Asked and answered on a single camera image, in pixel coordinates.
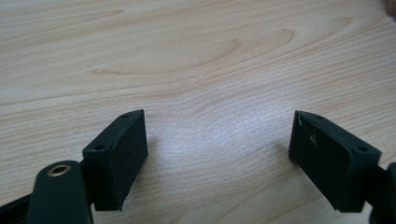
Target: black plastic part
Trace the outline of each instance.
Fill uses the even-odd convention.
[[[361,212],[378,149],[321,116],[296,111],[289,154],[334,209]]]
[[[119,116],[82,154],[81,166],[95,209],[121,210],[148,155],[144,111]]]
[[[38,173],[26,223],[92,223],[78,162],[59,161]]]
[[[20,224],[26,219],[30,194],[0,207],[0,223]]]

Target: wooden table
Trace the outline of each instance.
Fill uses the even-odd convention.
[[[396,161],[396,23],[381,0],[0,3],[0,204],[146,110],[148,159],[95,223],[367,223],[288,159],[294,110]]]

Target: small hole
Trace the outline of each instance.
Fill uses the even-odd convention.
[[[365,147],[358,147],[358,150],[360,150],[360,151],[368,151],[368,149],[365,148]]]
[[[102,150],[102,149],[104,149],[104,148],[105,148],[104,145],[100,145],[100,146],[95,147],[96,150]]]
[[[49,176],[58,176],[58,175],[65,174],[69,170],[70,170],[70,165],[63,164],[63,165],[58,165],[58,166],[53,167],[52,169],[50,169],[47,172],[47,174]]]

